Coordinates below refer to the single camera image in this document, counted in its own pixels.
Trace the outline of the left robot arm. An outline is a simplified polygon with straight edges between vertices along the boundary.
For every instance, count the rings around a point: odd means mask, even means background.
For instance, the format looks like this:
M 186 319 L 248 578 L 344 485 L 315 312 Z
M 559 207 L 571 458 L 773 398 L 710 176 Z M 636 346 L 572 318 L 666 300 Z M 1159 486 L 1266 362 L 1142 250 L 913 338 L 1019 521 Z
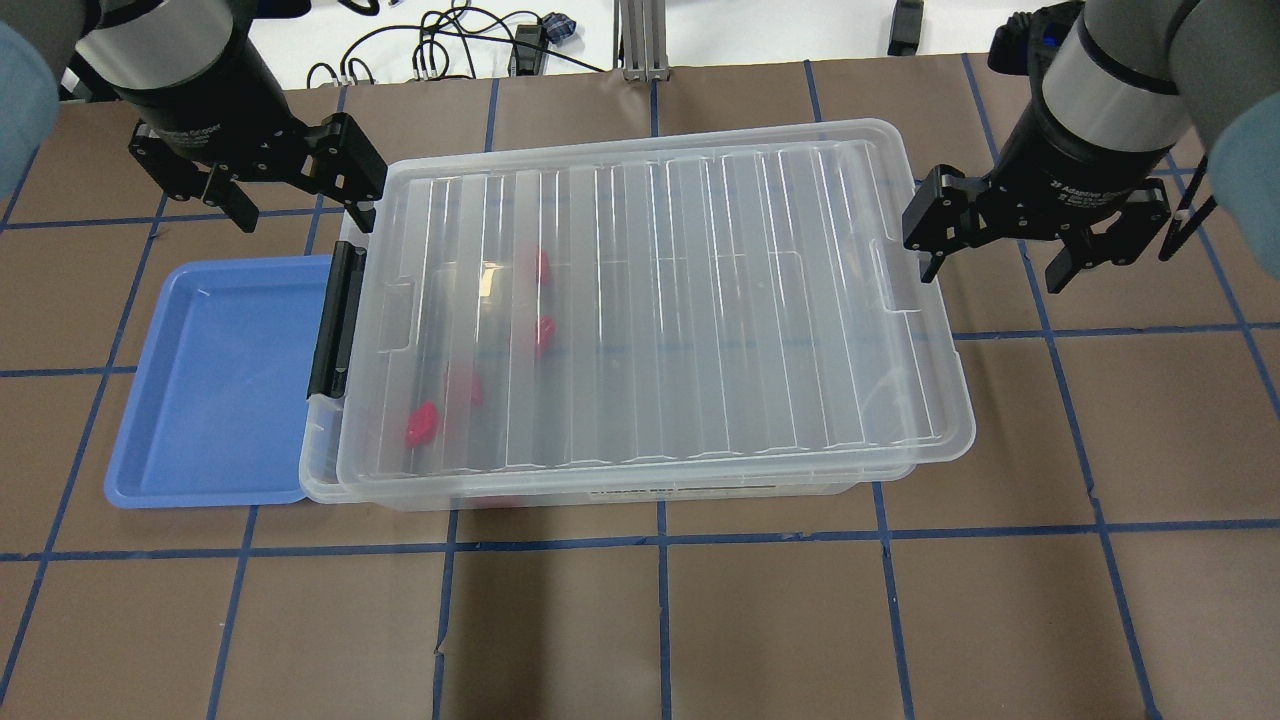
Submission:
M 172 200 L 197 200 L 252 232 L 246 183 L 288 184 L 372 231 L 388 165 L 357 120 L 307 126 L 250 38 L 239 1 L 5 1 L 3 193 L 56 123 L 61 77 L 81 59 L 137 110 L 128 150 Z

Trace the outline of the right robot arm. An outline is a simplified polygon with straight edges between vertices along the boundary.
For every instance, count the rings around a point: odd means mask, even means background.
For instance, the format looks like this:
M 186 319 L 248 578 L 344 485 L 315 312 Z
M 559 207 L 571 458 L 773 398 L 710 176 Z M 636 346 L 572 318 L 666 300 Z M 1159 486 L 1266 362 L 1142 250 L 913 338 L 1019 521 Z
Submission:
M 987 63 L 1030 97 L 992 169 L 937 165 L 902 213 L 922 281 L 998 240 L 1057 242 L 1048 292 L 1155 241 L 1169 260 L 1216 209 L 1277 274 L 1275 1 L 1066 1 L 1018 13 Z

